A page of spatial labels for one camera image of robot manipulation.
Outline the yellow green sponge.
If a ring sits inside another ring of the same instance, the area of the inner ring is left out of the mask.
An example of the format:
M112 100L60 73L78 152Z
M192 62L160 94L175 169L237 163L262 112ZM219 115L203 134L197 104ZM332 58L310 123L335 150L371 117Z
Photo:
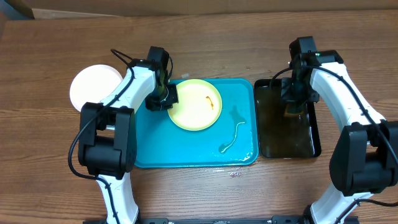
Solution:
M285 117L298 117L305 113L305 105L287 103L284 111Z

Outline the yellow plate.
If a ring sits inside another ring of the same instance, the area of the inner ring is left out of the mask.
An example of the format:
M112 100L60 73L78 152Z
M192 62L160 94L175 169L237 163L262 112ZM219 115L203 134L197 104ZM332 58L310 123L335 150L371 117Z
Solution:
M190 79L176 84L178 103L168 109L170 119L179 128L201 131L220 117L223 102L217 88L210 82Z

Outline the white plate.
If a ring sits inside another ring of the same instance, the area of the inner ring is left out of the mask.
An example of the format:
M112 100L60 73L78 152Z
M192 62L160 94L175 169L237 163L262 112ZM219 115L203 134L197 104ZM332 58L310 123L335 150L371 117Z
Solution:
M77 111L87 102L99 103L122 82L121 74L109 65L97 64L80 71L70 85L70 101Z

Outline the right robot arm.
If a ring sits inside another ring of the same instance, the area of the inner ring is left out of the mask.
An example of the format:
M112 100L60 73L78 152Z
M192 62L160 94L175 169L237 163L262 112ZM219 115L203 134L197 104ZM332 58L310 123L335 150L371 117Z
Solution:
M308 205L297 223L358 223L350 213L363 203L396 207L371 197L397 185L397 122L388 121L364 98L335 50L319 51L313 37L289 45L290 78L282 79L286 115L323 99L340 129L329 164L331 184Z

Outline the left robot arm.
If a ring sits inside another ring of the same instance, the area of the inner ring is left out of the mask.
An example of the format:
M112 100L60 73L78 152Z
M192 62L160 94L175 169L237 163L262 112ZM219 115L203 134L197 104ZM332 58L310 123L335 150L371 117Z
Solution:
M145 59L116 49L112 53L126 64L126 76L99 103L82 106L68 166L76 176L99 185L108 213L104 223L139 223L131 185L137 156L135 113L141 105L149 111L165 111L177 103L176 86L169 82L173 62L161 47L150 47Z

